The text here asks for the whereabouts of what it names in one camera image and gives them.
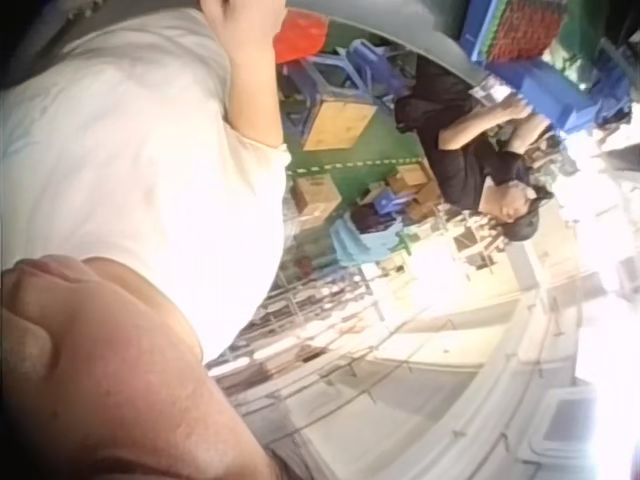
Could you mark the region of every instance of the person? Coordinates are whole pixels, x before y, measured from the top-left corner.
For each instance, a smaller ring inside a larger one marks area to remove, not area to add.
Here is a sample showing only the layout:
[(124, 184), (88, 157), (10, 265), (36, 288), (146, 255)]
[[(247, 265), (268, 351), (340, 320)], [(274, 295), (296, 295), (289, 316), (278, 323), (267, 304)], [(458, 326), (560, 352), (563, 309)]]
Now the person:
[(201, 7), (92, 33), (3, 93), (3, 428), (37, 478), (301, 478), (203, 367), (282, 253), (285, 2)]
[[(443, 198), (461, 210), (494, 217), (505, 237), (525, 241), (538, 230), (538, 210), (551, 193), (531, 185), (522, 155), (548, 126), (515, 95), (492, 107), (479, 107), (470, 86), (435, 62), (419, 57), (416, 82), (396, 101), (402, 132), (415, 131)], [(485, 133), (521, 121), (503, 149)]]

